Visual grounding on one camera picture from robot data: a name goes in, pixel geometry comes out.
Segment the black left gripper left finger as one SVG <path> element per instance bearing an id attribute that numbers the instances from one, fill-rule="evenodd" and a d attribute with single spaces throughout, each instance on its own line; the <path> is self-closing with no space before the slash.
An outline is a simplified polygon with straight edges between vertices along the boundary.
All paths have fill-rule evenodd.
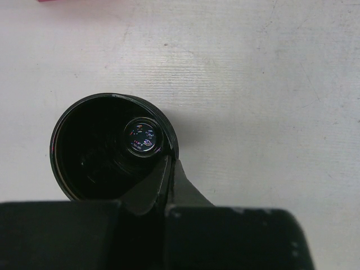
<path id="1" fill-rule="evenodd" d="M 127 211 L 143 216 L 155 209 L 163 208 L 168 194 L 171 175 L 171 157 L 162 157 L 153 171 L 140 183 L 123 195 L 123 204 Z"/>

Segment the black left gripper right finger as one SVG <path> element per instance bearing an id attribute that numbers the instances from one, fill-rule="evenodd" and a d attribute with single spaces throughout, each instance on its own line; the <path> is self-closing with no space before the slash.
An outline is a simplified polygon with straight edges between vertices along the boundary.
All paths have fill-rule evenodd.
<path id="1" fill-rule="evenodd" d="M 171 181 L 171 208 L 214 208 L 187 178 L 180 160 L 176 160 Z"/>

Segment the black paper cup with lettering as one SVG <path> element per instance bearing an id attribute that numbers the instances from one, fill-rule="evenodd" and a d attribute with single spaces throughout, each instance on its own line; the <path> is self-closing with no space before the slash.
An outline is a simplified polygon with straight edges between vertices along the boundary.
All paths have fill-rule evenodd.
<path id="1" fill-rule="evenodd" d="M 118 199 L 165 156 L 179 157 L 169 119 L 151 102 L 118 93 L 93 94 L 71 105 L 49 146 L 57 184 L 75 201 Z"/>

